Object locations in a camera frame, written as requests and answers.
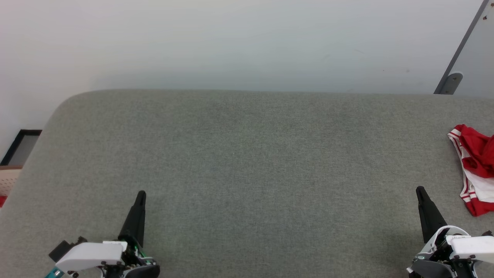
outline black frame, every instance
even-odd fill
[[[21,129],[21,131],[19,131],[19,133],[15,137],[12,145],[10,145],[10,148],[3,157],[2,161],[0,162],[0,166],[6,166],[9,164],[10,160],[15,154],[15,151],[17,151],[17,148],[21,144],[24,136],[39,136],[40,134],[41,134],[41,130]]]

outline gray metal strip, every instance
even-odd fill
[[[434,94],[440,94],[441,89],[444,86],[444,83],[446,82],[446,79],[448,78],[448,75],[451,72],[451,69],[453,69],[454,63],[456,63],[456,60],[458,59],[458,56],[460,56],[461,51],[463,50],[463,47],[466,44],[466,41],[470,37],[470,34],[473,31],[473,28],[475,28],[475,25],[477,25],[477,22],[479,21],[480,17],[482,16],[482,13],[484,12],[484,9],[486,8],[487,4],[489,3],[490,0],[484,0],[482,4],[480,5],[479,10],[475,14],[475,17],[472,20],[472,23],[470,23],[470,26],[468,27],[468,30],[466,30],[465,36],[463,37],[463,40],[461,40],[460,45],[458,46],[458,49],[453,55],[453,58],[451,59],[450,64],[446,68],[446,71],[444,72],[443,77],[439,81],[439,84],[436,87],[436,90],[434,91]]]

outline white fabric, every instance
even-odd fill
[[[450,133],[448,133],[448,137],[453,142],[456,152],[460,158],[460,164],[464,175],[464,187],[460,197],[467,201],[466,196],[469,195],[470,198],[477,197],[482,202],[494,203],[494,178],[485,179],[465,169],[462,159],[470,157],[470,154],[463,147],[463,145],[461,145],[459,140],[460,135],[461,132],[457,129],[453,129]]]

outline red and white clothing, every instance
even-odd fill
[[[473,216],[494,211],[494,178],[489,177],[491,175],[489,166],[485,166],[486,164],[483,164],[482,160],[483,157],[486,157],[487,160],[492,158],[493,153],[491,152],[494,152],[494,148],[486,149],[486,144],[479,143],[489,142],[489,140],[493,142],[494,139],[482,135],[466,125],[457,125],[448,133],[448,137],[453,142],[460,158],[463,170],[463,190],[460,197],[465,201],[467,209]]]

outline gray fabric surface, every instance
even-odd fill
[[[446,136],[456,124],[491,135],[493,108],[445,95],[78,95],[0,213],[0,276],[43,277],[64,239],[114,239],[143,189],[161,277],[406,277],[423,246],[417,186],[449,224],[494,229],[494,213],[474,218],[458,197]]]

